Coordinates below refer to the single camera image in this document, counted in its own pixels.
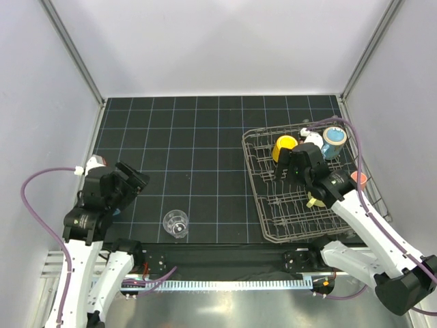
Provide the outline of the yellow mug black handle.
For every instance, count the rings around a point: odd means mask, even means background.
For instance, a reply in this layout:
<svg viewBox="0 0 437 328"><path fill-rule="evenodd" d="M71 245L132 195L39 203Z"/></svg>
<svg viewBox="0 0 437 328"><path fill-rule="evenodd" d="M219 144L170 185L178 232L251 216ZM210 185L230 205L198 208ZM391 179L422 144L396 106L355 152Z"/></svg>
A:
<svg viewBox="0 0 437 328"><path fill-rule="evenodd" d="M291 150L298 145L298 141L291 135L280 136L272 149L272 159L275 163L279 162L279 155L282 149Z"/></svg>

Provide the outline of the blue butterfly mug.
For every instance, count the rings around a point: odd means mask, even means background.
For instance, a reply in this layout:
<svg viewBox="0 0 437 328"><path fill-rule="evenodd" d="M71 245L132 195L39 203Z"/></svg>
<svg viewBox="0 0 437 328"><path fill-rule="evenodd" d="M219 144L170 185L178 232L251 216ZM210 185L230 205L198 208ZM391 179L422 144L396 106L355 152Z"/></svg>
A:
<svg viewBox="0 0 437 328"><path fill-rule="evenodd" d="M348 139L346 132L342 128L336 126L326 128L322 137L324 144L321 152L324 159L327 161L331 161L339 155Z"/></svg>

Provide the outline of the cream yellow faceted mug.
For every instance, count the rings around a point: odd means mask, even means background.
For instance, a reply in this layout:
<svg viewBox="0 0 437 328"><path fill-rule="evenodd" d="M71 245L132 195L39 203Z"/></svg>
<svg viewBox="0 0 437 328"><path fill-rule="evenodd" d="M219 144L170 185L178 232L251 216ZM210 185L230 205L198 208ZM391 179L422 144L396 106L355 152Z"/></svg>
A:
<svg viewBox="0 0 437 328"><path fill-rule="evenodd" d="M307 208L312 208L314 206L317 206L319 208L326 207L325 203L322 200L319 200L319 199L313 197L310 192L307 193L307 197L308 197L308 202L306 204Z"/></svg>

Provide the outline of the brown floral mug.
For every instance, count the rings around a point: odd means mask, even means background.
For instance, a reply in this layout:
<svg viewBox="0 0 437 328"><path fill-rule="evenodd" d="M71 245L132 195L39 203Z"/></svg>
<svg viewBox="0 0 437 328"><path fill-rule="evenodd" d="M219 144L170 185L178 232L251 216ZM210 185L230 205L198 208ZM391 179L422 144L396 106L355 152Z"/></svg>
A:
<svg viewBox="0 0 437 328"><path fill-rule="evenodd" d="M355 181L355 183L360 187L361 191L363 191L366 187L368 177L366 174L361 172L358 174L357 171L351 173L351 178Z"/></svg>

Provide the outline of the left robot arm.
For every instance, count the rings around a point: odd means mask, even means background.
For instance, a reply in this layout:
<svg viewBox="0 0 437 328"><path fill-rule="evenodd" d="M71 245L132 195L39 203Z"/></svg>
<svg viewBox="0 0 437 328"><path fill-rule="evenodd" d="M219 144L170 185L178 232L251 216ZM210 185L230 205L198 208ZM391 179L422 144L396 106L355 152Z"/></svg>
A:
<svg viewBox="0 0 437 328"><path fill-rule="evenodd" d="M100 156L90 158L85 167L75 167L74 173L84 176L84 185L64 218L64 263L45 325L103 327L122 280L144 263L141 243L117 239L96 283L94 267L114 214L133 203L150 178L122 161L111 169Z"/></svg>

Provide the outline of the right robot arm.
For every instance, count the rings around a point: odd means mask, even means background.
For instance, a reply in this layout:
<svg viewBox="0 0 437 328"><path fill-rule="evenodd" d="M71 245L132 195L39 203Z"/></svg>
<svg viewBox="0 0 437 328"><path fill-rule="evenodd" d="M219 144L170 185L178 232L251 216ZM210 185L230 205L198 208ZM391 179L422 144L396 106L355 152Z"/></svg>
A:
<svg viewBox="0 0 437 328"><path fill-rule="evenodd" d="M353 178L330 170L314 143L276 147L275 176L286 173L311 196L340 216L370 248L374 256L327 241L315 248L315 257L372 288L381 304L404 315L436 289L436 256L424 256L405 241L370 204Z"/></svg>

